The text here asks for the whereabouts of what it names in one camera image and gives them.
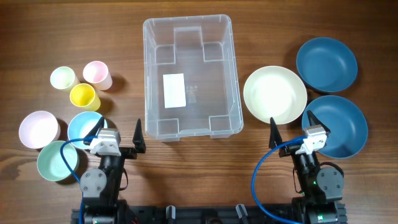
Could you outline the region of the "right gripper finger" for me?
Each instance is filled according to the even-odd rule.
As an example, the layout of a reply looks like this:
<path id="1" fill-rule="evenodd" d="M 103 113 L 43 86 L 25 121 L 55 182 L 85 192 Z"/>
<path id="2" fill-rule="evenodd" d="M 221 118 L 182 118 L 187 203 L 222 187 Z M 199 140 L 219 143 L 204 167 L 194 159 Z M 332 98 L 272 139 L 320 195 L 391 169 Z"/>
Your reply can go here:
<path id="1" fill-rule="evenodd" d="M 278 145 L 282 144 L 283 140 L 273 117 L 270 118 L 270 126 L 271 126 L 271 132 L 269 138 L 269 148 L 274 149 Z"/>
<path id="2" fill-rule="evenodd" d="M 320 125 L 325 131 L 326 133 L 330 133 L 330 129 L 325 126 L 315 115 L 311 110 L 307 111 L 307 117 L 308 117 L 308 122 L 310 124 L 310 126 L 317 126 Z"/>

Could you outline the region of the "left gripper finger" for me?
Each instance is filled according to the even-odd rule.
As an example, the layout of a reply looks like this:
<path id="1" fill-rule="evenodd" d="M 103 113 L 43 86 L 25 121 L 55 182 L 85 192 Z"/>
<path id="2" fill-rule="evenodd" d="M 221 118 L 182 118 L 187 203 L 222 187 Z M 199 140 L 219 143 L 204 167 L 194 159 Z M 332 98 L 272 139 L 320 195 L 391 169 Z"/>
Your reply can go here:
<path id="1" fill-rule="evenodd" d="M 142 153 L 142 154 L 146 153 L 146 144 L 142 134 L 142 123 L 140 119 L 137 120 L 134 135 L 132 138 L 132 143 L 134 145 L 134 150 L 137 153 Z"/>
<path id="2" fill-rule="evenodd" d="M 98 120 L 98 122 L 94 125 L 94 127 L 89 131 L 89 133 L 84 137 L 84 139 L 94 139 L 97 137 L 99 131 L 104 128 L 105 118 L 102 116 Z"/>

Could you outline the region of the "light blue small bowl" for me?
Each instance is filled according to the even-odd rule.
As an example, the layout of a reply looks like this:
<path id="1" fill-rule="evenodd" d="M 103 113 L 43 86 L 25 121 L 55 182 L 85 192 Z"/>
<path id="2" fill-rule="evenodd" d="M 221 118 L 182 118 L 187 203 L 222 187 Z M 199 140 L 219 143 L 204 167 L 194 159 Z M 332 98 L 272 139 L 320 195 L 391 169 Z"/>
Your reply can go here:
<path id="1" fill-rule="evenodd" d="M 85 111 L 76 115 L 68 125 L 68 139 L 84 138 L 102 117 L 95 111 Z"/>

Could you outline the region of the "yellow cup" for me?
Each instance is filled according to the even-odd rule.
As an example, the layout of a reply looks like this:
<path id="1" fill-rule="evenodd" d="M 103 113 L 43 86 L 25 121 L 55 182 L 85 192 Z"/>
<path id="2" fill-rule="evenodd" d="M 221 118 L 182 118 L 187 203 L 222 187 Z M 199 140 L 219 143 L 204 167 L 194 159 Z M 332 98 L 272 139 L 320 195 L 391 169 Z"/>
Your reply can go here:
<path id="1" fill-rule="evenodd" d="M 95 89 L 86 83 L 74 86 L 70 92 L 70 101 L 73 105 L 87 111 L 96 111 L 101 106 L 101 101 Z"/>

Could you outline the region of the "dark blue bowl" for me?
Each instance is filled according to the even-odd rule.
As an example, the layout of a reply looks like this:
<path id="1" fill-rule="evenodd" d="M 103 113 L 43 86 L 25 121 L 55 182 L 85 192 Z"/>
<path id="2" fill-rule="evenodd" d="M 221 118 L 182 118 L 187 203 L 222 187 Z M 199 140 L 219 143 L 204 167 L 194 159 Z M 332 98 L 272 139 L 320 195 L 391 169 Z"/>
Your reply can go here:
<path id="1" fill-rule="evenodd" d="M 324 148 L 319 153 L 334 159 L 355 156 L 366 145 L 368 124 L 362 111 L 350 100 L 334 95 L 321 96 L 306 107 L 302 128 L 310 126 L 310 110 L 330 130 Z"/>
<path id="2" fill-rule="evenodd" d="M 358 76 L 354 53 L 341 41 L 316 37 L 299 48 L 297 71 L 310 88 L 335 93 L 349 88 Z"/>

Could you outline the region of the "cream white bowl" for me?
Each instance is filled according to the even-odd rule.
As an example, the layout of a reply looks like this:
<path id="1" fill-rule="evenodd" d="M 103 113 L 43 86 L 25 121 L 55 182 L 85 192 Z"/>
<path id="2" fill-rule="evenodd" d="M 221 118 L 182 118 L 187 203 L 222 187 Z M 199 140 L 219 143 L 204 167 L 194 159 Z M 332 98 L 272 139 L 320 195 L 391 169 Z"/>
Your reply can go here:
<path id="1" fill-rule="evenodd" d="M 287 124 L 296 120 L 307 105 L 307 89 L 293 71 L 266 66 L 248 76 L 243 98 L 249 112 L 258 120 Z"/>

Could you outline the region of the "pink cup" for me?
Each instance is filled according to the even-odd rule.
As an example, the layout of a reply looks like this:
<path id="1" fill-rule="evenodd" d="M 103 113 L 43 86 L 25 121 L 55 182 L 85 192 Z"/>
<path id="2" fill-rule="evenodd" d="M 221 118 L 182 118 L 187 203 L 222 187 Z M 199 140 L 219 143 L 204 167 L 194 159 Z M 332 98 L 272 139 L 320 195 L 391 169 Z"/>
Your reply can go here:
<path id="1" fill-rule="evenodd" d="M 113 84 L 107 65 L 101 61 L 92 61 L 83 69 L 83 78 L 99 90 L 108 90 Z"/>

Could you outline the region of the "light green cup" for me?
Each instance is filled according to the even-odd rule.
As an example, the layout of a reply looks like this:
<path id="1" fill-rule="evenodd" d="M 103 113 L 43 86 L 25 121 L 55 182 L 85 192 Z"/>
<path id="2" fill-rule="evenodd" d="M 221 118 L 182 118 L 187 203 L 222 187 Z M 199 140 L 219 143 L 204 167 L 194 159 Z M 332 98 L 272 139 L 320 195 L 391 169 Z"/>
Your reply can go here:
<path id="1" fill-rule="evenodd" d="M 52 72 L 50 83 L 58 90 L 70 91 L 80 81 L 70 67 L 58 67 Z"/>

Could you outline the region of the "pink small bowl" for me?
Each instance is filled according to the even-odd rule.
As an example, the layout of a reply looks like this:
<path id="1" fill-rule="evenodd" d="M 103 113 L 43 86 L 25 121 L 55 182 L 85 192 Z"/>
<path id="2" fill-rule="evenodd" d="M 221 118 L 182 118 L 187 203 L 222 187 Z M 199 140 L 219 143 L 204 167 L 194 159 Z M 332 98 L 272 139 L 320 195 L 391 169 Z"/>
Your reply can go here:
<path id="1" fill-rule="evenodd" d="M 35 111 L 24 118 L 19 127 L 21 143 L 40 149 L 60 137 L 61 128 L 56 117 L 48 111 Z"/>

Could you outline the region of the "mint green small bowl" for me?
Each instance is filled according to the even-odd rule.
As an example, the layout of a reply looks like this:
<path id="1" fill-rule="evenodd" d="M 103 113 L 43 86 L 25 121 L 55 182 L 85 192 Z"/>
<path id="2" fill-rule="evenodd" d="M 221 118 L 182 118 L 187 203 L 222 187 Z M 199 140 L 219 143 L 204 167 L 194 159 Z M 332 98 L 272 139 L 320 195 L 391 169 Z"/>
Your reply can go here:
<path id="1" fill-rule="evenodd" d="M 46 180 L 57 182 L 66 179 L 72 174 L 60 154 L 60 148 L 63 143 L 65 141 L 51 142 L 41 150 L 37 158 L 38 172 Z M 63 155 L 69 166 L 76 171 L 79 165 L 79 156 L 72 144 L 67 144 L 63 148 Z"/>

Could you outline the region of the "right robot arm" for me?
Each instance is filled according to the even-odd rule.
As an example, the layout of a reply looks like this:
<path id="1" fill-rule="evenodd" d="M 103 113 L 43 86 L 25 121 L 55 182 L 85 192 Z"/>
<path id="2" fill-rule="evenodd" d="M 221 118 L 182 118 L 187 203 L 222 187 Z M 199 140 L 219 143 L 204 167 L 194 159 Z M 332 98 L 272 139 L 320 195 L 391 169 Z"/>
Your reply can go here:
<path id="1" fill-rule="evenodd" d="M 343 198 L 344 172 L 332 162 L 320 163 L 316 152 L 326 146 L 330 134 L 327 128 L 310 111 L 307 111 L 310 126 L 303 130 L 305 139 L 298 143 L 284 142 L 273 118 L 269 147 L 279 146 L 279 156 L 290 156 L 294 163 L 293 174 L 300 184 L 298 193 L 291 204 L 268 207 L 274 215 L 288 221 L 299 223 L 347 223 L 345 205 L 340 203 Z"/>

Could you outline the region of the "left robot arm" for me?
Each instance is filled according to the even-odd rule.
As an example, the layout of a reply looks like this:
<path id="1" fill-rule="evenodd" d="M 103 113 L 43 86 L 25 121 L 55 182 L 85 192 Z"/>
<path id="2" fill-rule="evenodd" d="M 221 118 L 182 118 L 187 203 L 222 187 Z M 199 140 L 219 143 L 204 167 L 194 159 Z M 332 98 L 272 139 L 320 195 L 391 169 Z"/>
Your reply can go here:
<path id="1" fill-rule="evenodd" d="M 82 203 L 78 223 L 138 223 L 137 216 L 125 200 L 118 199 L 122 176 L 127 176 L 125 160 L 136 159 L 146 152 L 141 120 L 138 120 L 132 138 L 132 147 L 120 145 L 121 136 L 115 128 L 105 128 L 101 117 L 85 136 L 83 144 L 92 154 L 100 157 L 96 169 L 87 170 L 80 179 Z"/>

